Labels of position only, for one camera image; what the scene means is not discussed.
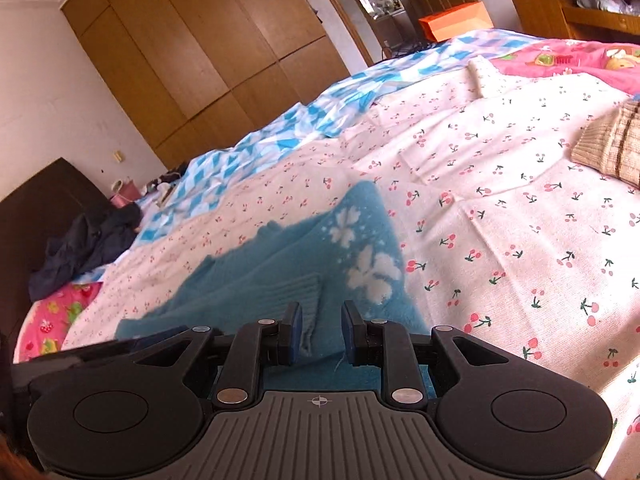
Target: crosshair marking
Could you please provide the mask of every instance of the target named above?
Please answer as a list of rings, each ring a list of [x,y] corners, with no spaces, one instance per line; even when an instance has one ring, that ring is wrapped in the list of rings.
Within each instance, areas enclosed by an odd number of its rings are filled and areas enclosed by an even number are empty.
[[[324,406],[326,403],[331,402],[331,401],[329,399],[327,399],[326,397],[317,396],[317,397],[314,397],[313,399],[311,399],[309,402],[312,402],[318,408],[320,408],[320,406]]]

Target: wooden wardrobe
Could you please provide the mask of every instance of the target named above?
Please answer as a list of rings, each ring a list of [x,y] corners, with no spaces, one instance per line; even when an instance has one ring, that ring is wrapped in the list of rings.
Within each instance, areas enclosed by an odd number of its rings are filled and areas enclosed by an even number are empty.
[[[306,0],[69,0],[63,12],[167,167],[349,76]]]

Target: dark clothing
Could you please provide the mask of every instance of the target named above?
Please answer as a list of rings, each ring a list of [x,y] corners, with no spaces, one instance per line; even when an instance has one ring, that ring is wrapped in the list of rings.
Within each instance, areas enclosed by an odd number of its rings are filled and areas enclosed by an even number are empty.
[[[172,170],[167,171],[165,174],[160,175],[158,178],[152,180],[146,185],[146,192],[153,193],[162,183],[171,184],[176,180],[180,180],[187,172],[188,167],[189,163],[183,162],[177,168],[173,168]]]
[[[136,239],[142,212],[136,203],[81,214],[62,238],[50,238],[44,265],[31,273],[31,301],[46,298],[73,277],[115,261]]]

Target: white flower pattern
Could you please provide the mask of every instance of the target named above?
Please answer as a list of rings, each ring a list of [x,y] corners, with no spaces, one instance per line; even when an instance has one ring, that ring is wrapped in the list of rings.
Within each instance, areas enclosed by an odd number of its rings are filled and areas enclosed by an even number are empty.
[[[373,246],[366,246],[358,255],[356,266],[349,269],[347,286],[351,289],[364,287],[371,303],[382,304],[393,294],[391,284],[385,278],[399,280],[402,276],[393,259],[386,253],[373,256]]]
[[[331,241],[335,244],[340,242],[340,246],[348,249],[351,242],[356,239],[356,235],[351,229],[351,226],[360,218],[360,212],[351,207],[350,209],[344,208],[335,215],[335,227],[329,229],[331,235]]]

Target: shelf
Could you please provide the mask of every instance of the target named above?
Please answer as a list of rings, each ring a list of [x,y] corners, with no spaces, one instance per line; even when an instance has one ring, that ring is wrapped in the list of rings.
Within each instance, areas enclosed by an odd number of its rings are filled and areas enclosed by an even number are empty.
[[[580,7],[564,7],[562,12],[567,23],[608,28],[640,36],[640,17],[638,16],[617,14],[606,10],[581,9]]]

